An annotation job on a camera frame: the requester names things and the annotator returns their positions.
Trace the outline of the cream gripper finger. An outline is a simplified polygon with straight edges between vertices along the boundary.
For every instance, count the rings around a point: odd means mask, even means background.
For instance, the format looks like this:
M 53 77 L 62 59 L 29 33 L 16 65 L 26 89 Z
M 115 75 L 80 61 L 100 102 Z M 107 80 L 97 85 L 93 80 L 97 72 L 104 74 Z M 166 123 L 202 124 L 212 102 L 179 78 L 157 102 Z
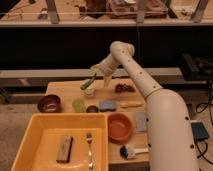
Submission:
M 112 75 L 104 76 L 104 79 L 103 79 L 104 80 L 104 87 L 108 87 L 109 86 L 111 79 L 112 79 Z

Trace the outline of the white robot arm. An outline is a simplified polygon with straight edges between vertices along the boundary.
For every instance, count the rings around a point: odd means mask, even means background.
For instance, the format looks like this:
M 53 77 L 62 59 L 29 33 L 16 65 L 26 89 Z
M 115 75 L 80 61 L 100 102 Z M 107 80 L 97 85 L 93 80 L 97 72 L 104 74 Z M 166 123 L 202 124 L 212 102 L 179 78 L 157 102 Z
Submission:
M 93 68 L 111 76 L 119 65 L 146 101 L 150 171 L 199 171 L 187 105 L 163 88 L 134 59 L 133 45 L 114 41 L 109 55 Z

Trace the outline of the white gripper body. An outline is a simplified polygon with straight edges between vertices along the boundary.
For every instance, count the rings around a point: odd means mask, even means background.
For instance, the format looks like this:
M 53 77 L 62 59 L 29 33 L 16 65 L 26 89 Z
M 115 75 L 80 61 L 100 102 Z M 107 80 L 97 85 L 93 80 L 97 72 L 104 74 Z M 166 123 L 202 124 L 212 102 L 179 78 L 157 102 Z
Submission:
M 92 70 L 99 70 L 104 76 L 111 76 L 120 63 L 109 54 L 100 63 L 95 64 L 91 67 Z

